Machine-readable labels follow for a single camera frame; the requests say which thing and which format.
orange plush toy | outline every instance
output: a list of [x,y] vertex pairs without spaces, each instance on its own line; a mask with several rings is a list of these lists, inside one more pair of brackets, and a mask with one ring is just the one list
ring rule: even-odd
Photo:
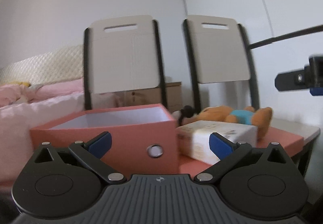
[[222,105],[205,108],[195,117],[195,121],[221,121],[257,126],[258,139],[261,139],[268,131],[272,116],[273,110],[270,107],[261,108],[255,112],[252,106],[248,106],[244,110],[234,110],[229,106]]

teddy bear's foot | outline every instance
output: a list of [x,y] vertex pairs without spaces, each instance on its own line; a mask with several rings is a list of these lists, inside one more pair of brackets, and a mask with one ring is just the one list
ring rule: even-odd
[[273,110],[270,107],[261,108],[251,118],[251,124],[258,127],[258,139],[262,139],[269,128],[273,117]]
[[253,113],[255,112],[255,109],[252,106],[246,106],[243,110],[247,110]]
[[224,122],[227,122],[227,123],[238,123],[238,119],[235,115],[228,115]]

white patterned box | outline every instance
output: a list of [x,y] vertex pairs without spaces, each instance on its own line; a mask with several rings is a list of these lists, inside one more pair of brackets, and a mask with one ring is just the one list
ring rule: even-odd
[[219,158],[209,148],[209,137],[213,132],[233,143],[245,141],[253,147],[257,143],[256,126],[200,120],[177,128],[180,153],[206,164],[215,164]]

metal grommet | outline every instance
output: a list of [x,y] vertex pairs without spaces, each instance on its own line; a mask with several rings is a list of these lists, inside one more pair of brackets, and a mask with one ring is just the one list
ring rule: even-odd
[[108,179],[110,181],[120,181],[124,178],[124,175],[122,175],[121,173],[111,173],[108,175]]
[[147,148],[147,152],[150,157],[159,158],[163,154],[163,148],[158,144],[154,144]]
[[209,173],[200,173],[196,176],[196,178],[198,179],[198,181],[210,181],[213,176]]

quilted headboard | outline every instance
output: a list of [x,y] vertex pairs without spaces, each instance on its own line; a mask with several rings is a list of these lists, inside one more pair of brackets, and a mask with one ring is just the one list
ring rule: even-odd
[[83,45],[33,56],[0,69],[0,84],[26,81],[54,84],[83,77]]

